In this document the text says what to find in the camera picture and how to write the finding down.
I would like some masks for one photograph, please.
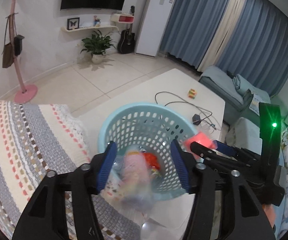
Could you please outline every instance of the hanging bag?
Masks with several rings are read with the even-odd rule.
[[[15,37],[14,37],[14,52],[15,56],[19,56],[23,50],[23,39],[25,38],[24,36],[17,34],[16,30],[16,21],[15,21],[15,14],[14,17],[12,18],[13,23],[14,23],[14,29],[15,29]]]
[[[4,49],[3,49],[3,68],[9,68],[14,63],[13,58],[13,47],[11,43],[6,43],[6,33],[7,33],[7,26],[9,22],[9,17],[7,17],[6,22],[6,29],[5,29],[5,37],[4,37]]]

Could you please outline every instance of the white table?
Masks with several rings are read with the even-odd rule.
[[[195,99],[188,98],[188,91],[191,88],[197,91]],[[202,130],[206,133],[209,132],[213,140],[219,139],[224,115],[224,100],[180,70],[172,69],[125,91],[79,117],[86,129],[88,140],[91,145],[91,153],[94,155],[98,153],[97,137],[99,131],[105,119],[112,112],[119,107],[130,103],[155,103],[155,94],[161,91],[172,92],[196,106],[212,111],[213,114],[210,119],[215,124],[217,130],[211,133],[213,128],[203,122],[197,127],[197,130]],[[173,95],[163,93],[157,96],[157,101],[159,104],[165,105],[168,102],[180,101],[180,99]],[[170,104],[168,107],[181,114],[190,122],[192,121],[192,116],[194,114],[200,114],[201,118],[205,117],[198,109],[188,104],[174,103]],[[153,218],[167,228],[155,225],[154,223],[147,223],[147,227],[152,228],[154,231],[146,233],[143,236],[143,239],[178,240],[186,228],[193,200],[193,195],[185,194],[176,199],[163,202],[160,205],[157,204],[154,208]],[[167,215],[161,215],[163,213],[165,214],[166,206],[172,208],[167,210]]]

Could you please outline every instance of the potted plant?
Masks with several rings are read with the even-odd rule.
[[[82,39],[84,48],[82,49],[81,53],[83,51],[91,52],[93,63],[100,64],[104,59],[106,50],[110,47],[115,48],[115,46],[111,43],[112,41],[113,39],[111,39],[109,33],[103,36],[100,30],[98,30],[98,32],[94,31],[91,38]]]

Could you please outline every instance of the brown bag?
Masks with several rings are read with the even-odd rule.
[[[7,17],[5,37],[4,37],[3,68],[8,68],[14,63],[12,44],[11,43],[5,44],[8,21],[9,21],[9,16]]]

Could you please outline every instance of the beige curtain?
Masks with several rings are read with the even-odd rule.
[[[245,0],[229,0],[224,16],[197,71],[204,72],[209,66],[216,65],[236,27],[244,3]]]

